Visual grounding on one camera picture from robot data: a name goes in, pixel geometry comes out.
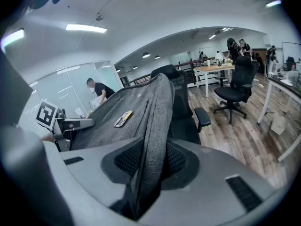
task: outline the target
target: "chair base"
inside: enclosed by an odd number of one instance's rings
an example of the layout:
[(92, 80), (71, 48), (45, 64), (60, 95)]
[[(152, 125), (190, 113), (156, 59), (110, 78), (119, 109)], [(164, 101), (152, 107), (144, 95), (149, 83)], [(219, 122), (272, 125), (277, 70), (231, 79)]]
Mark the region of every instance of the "chair base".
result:
[(223, 110), (227, 110), (229, 109), (230, 110), (230, 121), (229, 121), (229, 125), (231, 125), (232, 123), (232, 111), (235, 110), (239, 113), (242, 113), (244, 115), (244, 119), (246, 118), (246, 113), (244, 113), (242, 110), (238, 109), (238, 106), (240, 107), (240, 104), (238, 102), (224, 102), (224, 101), (221, 101), (220, 103), (221, 105), (226, 105), (226, 106), (223, 106), (221, 108), (218, 108), (218, 109), (215, 109), (213, 111), (213, 113), (215, 114), (217, 111), (223, 111)]

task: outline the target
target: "desk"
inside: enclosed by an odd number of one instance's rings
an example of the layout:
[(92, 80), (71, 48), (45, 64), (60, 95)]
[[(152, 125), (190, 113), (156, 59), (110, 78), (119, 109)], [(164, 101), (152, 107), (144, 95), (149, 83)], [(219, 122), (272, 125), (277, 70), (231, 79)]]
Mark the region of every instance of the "desk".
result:
[(194, 72), (197, 76), (197, 72), (202, 71), (205, 74), (205, 85), (206, 85), (206, 97), (209, 97), (209, 89), (208, 89), (208, 73), (209, 72), (216, 72), (216, 71), (221, 71), (221, 70), (228, 70), (228, 76), (229, 76), (229, 81), (231, 81), (231, 73), (230, 70), (233, 70), (235, 68), (234, 65), (211, 65), (211, 66), (202, 66), (202, 67), (197, 67), (194, 68)]
[[(299, 104), (301, 104), (301, 95), (299, 94), (298, 92), (298, 89), (296, 87), (292, 87), (292, 86), (288, 86), (284, 83), (282, 83), (280, 81), (280, 79), (278, 78), (275, 78), (275, 77), (269, 77), (269, 88), (268, 88), (268, 93), (267, 93), (267, 97), (265, 99), (265, 102), (264, 102), (264, 106), (263, 106), (263, 109), (262, 109), (262, 112), (259, 116), (259, 119), (257, 121), (258, 124), (261, 123), (266, 111), (267, 111), (267, 108), (268, 108), (268, 105), (269, 105), (269, 100), (271, 98), (271, 93), (272, 93), (272, 88), (273, 86), (281, 89), (284, 93), (288, 94), (289, 95), (289, 100), (288, 100), (288, 103), (286, 105), (286, 108), (285, 108), (285, 112), (288, 112), (288, 109), (290, 107), (290, 103), (291, 103), (291, 100), (294, 99), (296, 100)], [(301, 142), (301, 135), (298, 136), (298, 138), (294, 141), (294, 143), (278, 158), (278, 161), (282, 161), (285, 157), (287, 157), (296, 147), (297, 145)]]

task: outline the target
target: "wooden desk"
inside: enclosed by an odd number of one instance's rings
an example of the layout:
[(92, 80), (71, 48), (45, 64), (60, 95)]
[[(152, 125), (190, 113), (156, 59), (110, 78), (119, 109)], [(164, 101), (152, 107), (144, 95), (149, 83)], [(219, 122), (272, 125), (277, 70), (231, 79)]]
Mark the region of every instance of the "wooden desk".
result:
[[(295, 101), (297, 101), (299, 104), (301, 104), (301, 95), (300, 95), (297, 88), (295, 88), (293, 86), (288, 86), (288, 85), (282, 83), (280, 81), (280, 79), (278, 79), (278, 78), (270, 77), (269, 78), (269, 88), (268, 88), (267, 97), (265, 99), (262, 112), (261, 112), (261, 114), (259, 116), (259, 119), (257, 121), (258, 124), (261, 123), (261, 121), (262, 121), (262, 119), (263, 119), (263, 117), (264, 117), (264, 115), (267, 111), (267, 108), (268, 108), (268, 105), (269, 105), (269, 100), (270, 100), (271, 94), (272, 94), (273, 86), (276, 87), (276, 88), (281, 89), (284, 93), (289, 95), (289, 99), (288, 99), (288, 102), (287, 102), (287, 105), (286, 105), (285, 112), (288, 112), (292, 98)], [(300, 144), (300, 142), (301, 142), (301, 135), (299, 135), (297, 137), (297, 139), (295, 140), (295, 142), (278, 158), (278, 161), (280, 162), (285, 157), (287, 157), (293, 151), (293, 149), (295, 149), (297, 147), (297, 145)]]
[(208, 73), (209, 72), (216, 72), (216, 71), (221, 71), (221, 70), (228, 70), (228, 76), (229, 76), (229, 81), (231, 81), (231, 73), (230, 70), (233, 70), (235, 68), (234, 65), (211, 65), (211, 66), (202, 66), (202, 67), (197, 67), (194, 68), (194, 73), (196, 75), (196, 78), (198, 77), (197, 72), (201, 71), (204, 72), (205, 74), (205, 86), (206, 86), (206, 97), (209, 97), (209, 89), (208, 89)]

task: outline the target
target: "wooden floor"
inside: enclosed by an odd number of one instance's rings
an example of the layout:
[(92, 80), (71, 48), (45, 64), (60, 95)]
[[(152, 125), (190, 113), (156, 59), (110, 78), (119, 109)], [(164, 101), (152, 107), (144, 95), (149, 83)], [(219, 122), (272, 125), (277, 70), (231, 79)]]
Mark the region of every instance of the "wooden floor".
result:
[[(211, 126), (204, 127), (200, 132), (202, 145), (226, 152), (243, 164), (252, 168), (262, 177), (266, 178), (275, 188), (280, 188), (290, 183), (301, 163), (301, 145), (299, 145), (282, 162), (277, 158), (295, 141), (301, 133), (301, 109), (294, 100), (290, 110), (285, 115), (285, 131), (279, 136), (270, 130), (273, 113), (264, 116), (260, 125), (257, 120), (262, 111), (268, 90), (268, 79), (257, 74), (260, 81), (253, 82), (252, 96), (247, 103), (241, 102), (242, 110), (247, 113), (247, 118), (233, 111), (232, 124), (229, 125), (229, 110), (217, 111), (222, 100), (214, 93), (219, 85), (209, 86), (209, 98), (206, 98), (205, 87), (188, 89), (189, 104), (191, 109), (203, 107), (211, 118)], [(285, 109), (288, 95), (273, 89), (268, 112)]]

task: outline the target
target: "chair headrest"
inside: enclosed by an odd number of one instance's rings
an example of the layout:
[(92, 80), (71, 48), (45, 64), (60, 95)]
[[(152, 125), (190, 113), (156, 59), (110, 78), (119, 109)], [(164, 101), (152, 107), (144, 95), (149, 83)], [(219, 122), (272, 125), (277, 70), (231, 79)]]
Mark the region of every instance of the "chair headrest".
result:
[(150, 77), (153, 78), (160, 73), (165, 74), (169, 80), (180, 76), (178, 71), (175, 69), (174, 65), (165, 65), (163, 67), (153, 70), (151, 72)]
[(241, 56), (236, 60), (236, 64), (239, 66), (252, 67), (252, 60), (250, 56)]

